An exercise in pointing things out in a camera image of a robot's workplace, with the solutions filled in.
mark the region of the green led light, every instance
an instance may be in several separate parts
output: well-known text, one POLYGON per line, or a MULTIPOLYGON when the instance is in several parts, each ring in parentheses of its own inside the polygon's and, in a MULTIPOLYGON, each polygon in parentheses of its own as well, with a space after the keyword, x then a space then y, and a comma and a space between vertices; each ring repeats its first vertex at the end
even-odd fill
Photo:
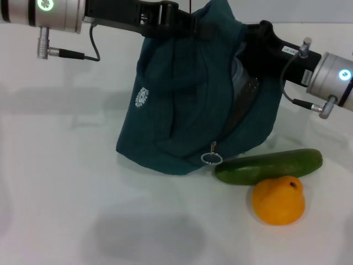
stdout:
POLYGON ((54 7, 53 0, 37 0, 37 5, 43 11, 50 11, 54 7))

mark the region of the metal ring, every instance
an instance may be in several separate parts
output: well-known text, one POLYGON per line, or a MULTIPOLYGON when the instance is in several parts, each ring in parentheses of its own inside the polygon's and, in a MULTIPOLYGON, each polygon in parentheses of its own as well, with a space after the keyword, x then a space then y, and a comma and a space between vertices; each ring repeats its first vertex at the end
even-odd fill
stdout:
POLYGON ((208 165, 219 165, 219 164, 223 163, 223 157, 221 157, 221 155, 220 155, 219 153, 215 153, 215 152, 203 154, 203 155, 201 156, 201 160, 202 160, 203 163, 208 164, 208 165), (206 160, 205 160, 205 156, 207 156, 207 155, 210 155, 210 156, 217 156, 217 157, 220 159, 220 161, 219 161, 219 162, 209 162, 209 161, 206 161, 206 160))

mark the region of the zipper pull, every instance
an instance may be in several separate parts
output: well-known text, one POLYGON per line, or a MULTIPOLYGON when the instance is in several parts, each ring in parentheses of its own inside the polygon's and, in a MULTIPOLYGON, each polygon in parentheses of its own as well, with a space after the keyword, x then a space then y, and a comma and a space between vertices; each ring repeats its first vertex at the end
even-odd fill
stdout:
POLYGON ((205 153, 201 156, 203 163, 216 166, 223 162, 223 157, 216 152, 216 146, 217 142, 213 142, 211 144, 211 152, 205 153))

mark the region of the blue led light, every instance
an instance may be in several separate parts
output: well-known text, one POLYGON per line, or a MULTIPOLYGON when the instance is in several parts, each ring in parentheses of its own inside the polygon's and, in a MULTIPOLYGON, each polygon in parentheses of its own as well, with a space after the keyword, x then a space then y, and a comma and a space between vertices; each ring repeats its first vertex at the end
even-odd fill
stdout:
POLYGON ((352 73, 351 73, 351 71, 349 71, 349 70, 347 70, 347 69, 343 69, 343 70, 340 71, 339 77, 340 77, 341 80, 343 80, 343 81, 351 80, 351 78, 352 78, 352 73))

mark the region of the cable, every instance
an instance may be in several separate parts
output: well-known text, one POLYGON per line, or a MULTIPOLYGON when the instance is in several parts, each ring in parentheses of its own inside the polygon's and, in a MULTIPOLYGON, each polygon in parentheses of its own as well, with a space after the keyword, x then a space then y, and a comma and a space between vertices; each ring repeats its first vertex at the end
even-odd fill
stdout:
POLYGON ((91 60, 91 61, 99 62, 100 61, 99 51, 98 51, 97 46, 95 45, 94 39, 93 39, 93 28, 94 27, 96 27, 96 25, 95 24, 91 24, 91 26, 89 28, 89 38, 90 38, 90 42, 92 43, 93 49, 95 51, 95 54, 97 55, 97 58, 85 56, 84 59, 85 60, 91 60))
POLYGON ((290 96, 287 95, 286 91, 285 91, 285 84, 283 82, 284 78, 285 78, 285 74, 286 71, 288 70, 288 67, 291 65, 291 63, 294 62, 294 60, 296 58, 298 58, 300 52, 297 52, 286 64, 286 66, 283 68, 282 72, 281 72, 281 76, 280 76, 280 86, 282 89, 282 93, 283 95, 290 101, 293 103, 293 99, 290 98, 290 96))

